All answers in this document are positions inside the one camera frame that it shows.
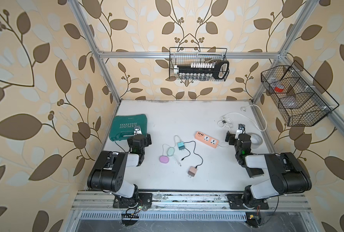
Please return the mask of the pink usb charger adapter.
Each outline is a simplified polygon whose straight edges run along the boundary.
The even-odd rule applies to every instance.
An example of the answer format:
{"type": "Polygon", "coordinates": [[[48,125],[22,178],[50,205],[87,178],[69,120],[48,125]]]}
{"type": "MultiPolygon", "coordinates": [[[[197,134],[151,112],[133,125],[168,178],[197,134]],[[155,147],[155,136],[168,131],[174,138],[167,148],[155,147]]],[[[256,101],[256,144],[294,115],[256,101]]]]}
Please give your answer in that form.
{"type": "Polygon", "coordinates": [[[187,173],[190,177],[194,177],[197,173],[197,167],[191,166],[187,173]]]}

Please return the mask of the mint green earbuds case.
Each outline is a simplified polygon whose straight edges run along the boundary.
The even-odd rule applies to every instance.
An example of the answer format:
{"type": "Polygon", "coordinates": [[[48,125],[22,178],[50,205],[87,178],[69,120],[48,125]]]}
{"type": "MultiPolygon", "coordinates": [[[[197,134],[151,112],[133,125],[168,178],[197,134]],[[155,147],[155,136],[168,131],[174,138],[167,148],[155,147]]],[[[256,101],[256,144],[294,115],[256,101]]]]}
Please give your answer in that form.
{"type": "Polygon", "coordinates": [[[172,157],[174,156],[175,149],[173,147],[169,147],[167,150],[167,156],[172,157]]]}

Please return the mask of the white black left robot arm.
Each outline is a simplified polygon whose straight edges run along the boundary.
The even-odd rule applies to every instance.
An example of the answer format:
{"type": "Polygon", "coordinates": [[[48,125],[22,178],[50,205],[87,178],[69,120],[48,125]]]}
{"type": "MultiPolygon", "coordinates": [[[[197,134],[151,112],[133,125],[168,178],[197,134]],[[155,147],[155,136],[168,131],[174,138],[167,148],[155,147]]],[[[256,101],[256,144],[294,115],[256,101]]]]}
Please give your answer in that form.
{"type": "Polygon", "coordinates": [[[128,152],[102,151],[87,179],[91,190],[115,195],[113,208],[141,207],[148,210],[152,205],[151,193],[139,193],[138,186],[125,180],[127,167],[138,167],[144,161],[145,148],[152,144],[150,134],[136,134],[127,139],[128,152]]]}

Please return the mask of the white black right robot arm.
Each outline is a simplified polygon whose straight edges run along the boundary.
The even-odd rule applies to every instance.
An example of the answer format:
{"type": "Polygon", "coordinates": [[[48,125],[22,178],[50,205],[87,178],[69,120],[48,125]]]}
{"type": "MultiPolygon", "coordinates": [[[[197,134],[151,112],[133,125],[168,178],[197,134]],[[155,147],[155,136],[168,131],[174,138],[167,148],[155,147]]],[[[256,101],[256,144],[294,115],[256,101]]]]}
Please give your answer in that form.
{"type": "Polygon", "coordinates": [[[230,209],[269,209],[267,199],[271,197],[303,193],[312,188],[309,175],[293,153],[252,153],[251,136],[247,133],[228,131],[225,141],[235,147],[235,158],[249,177],[258,177],[265,169],[269,174],[267,180],[246,186],[243,193],[227,194],[230,209]]]}

